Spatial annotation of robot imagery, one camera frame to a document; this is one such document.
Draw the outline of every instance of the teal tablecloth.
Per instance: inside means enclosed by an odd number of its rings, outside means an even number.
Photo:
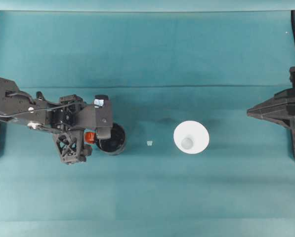
[[[295,237],[289,133],[246,109],[289,86],[290,12],[0,12],[0,76],[49,100],[110,95],[124,153],[64,165],[51,135],[0,138],[0,236]],[[207,127],[200,154],[173,130]]]

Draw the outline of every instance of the black wire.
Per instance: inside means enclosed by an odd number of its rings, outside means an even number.
[[[15,117],[15,116],[18,116],[18,115],[23,115],[23,114],[32,114],[34,112],[38,112],[38,111],[45,111],[45,110],[57,110],[57,109],[61,109],[61,108],[64,108],[64,107],[68,107],[68,106],[71,106],[71,105],[90,105],[90,104],[86,104],[84,102],[74,102],[74,103],[70,103],[70,104],[66,104],[66,105],[60,105],[60,106],[55,106],[55,107],[48,107],[48,108],[41,108],[41,109],[34,109],[34,110],[28,110],[28,111],[23,111],[23,112],[18,112],[18,113],[15,113],[15,114],[9,114],[9,115],[0,115],[0,118],[9,118],[9,117]]]

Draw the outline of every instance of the orange part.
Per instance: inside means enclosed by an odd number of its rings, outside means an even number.
[[[95,144],[95,142],[96,142],[96,134],[94,132],[86,132],[84,134],[84,140],[87,143]]]

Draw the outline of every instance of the table surface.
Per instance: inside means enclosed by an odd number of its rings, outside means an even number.
[[[128,138],[64,165],[50,134],[2,126],[0,236],[295,237],[290,134],[246,116],[294,65],[289,11],[0,12],[0,77],[51,101],[108,94]],[[204,152],[175,146],[184,120]]]

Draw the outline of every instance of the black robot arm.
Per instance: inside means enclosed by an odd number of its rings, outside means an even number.
[[[93,131],[88,142],[109,154],[119,154],[125,145],[125,133],[113,123],[112,104],[106,95],[95,96],[91,104],[77,95],[60,97],[53,103],[40,91],[33,99],[14,81],[0,78],[0,121],[52,133],[60,159],[66,164],[85,162],[91,155],[92,147],[84,143],[86,129]]]

